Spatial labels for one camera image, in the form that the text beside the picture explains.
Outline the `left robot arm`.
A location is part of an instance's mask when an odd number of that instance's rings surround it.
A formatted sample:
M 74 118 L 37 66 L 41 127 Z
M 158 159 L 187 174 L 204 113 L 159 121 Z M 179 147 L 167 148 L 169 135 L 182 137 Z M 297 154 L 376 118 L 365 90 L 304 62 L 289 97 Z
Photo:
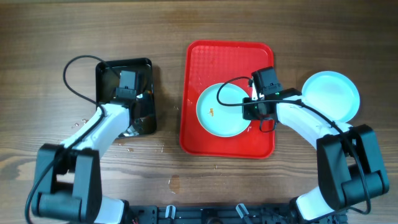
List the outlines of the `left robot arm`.
M 152 97 L 152 78 L 121 71 L 113 101 L 98 105 L 95 115 L 60 145 L 44 144 L 38 151 L 34 185 L 25 203 L 30 215 L 76 223 L 131 223 L 129 202 L 102 194 L 100 159 L 136 118 L 133 108 Z

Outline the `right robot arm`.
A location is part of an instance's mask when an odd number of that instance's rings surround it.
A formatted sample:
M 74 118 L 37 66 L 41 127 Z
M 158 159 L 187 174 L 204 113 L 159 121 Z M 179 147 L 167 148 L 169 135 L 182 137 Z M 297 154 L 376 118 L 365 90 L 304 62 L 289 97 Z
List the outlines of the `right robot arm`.
M 283 89 L 273 67 L 252 73 L 244 118 L 272 119 L 292 128 L 316 150 L 318 185 L 290 203 L 290 221 L 311 223 L 388 193 L 389 179 L 376 133 L 349 121 L 359 110 L 355 84 L 343 74 L 312 75 L 301 90 Z

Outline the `light blue plate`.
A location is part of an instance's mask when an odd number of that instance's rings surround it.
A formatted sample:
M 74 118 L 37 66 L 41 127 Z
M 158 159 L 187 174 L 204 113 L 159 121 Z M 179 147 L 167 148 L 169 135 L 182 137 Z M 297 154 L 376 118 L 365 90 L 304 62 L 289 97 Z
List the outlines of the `light blue plate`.
M 302 95 L 313 108 L 343 123 L 352 120 L 360 106 L 356 85 L 348 77 L 333 71 L 312 75 L 303 84 Z
M 209 86 L 199 96 L 196 114 L 201 126 L 210 134 L 222 138 L 237 136 L 251 124 L 243 118 L 241 106 L 223 106 L 218 103 L 216 94 L 222 83 Z

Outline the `light blue plate top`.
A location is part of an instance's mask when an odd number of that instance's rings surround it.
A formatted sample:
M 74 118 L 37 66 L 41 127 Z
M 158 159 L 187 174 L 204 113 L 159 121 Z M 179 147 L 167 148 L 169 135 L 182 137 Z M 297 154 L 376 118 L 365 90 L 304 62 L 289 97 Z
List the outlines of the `light blue plate top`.
M 251 124 L 243 118 L 241 106 L 223 106 L 218 103 L 216 94 L 222 83 L 209 86 L 199 96 L 196 114 L 201 126 L 210 134 L 222 138 L 237 136 Z

